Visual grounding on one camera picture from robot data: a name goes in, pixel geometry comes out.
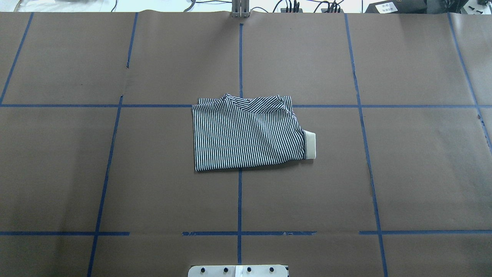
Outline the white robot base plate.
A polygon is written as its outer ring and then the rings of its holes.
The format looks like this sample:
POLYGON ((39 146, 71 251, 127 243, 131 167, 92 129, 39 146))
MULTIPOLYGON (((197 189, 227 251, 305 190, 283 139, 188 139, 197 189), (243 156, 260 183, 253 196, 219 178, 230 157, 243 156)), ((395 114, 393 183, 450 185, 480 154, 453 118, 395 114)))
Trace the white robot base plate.
POLYGON ((288 277, 288 266, 263 265, 203 265, 192 266, 188 277, 288 277))

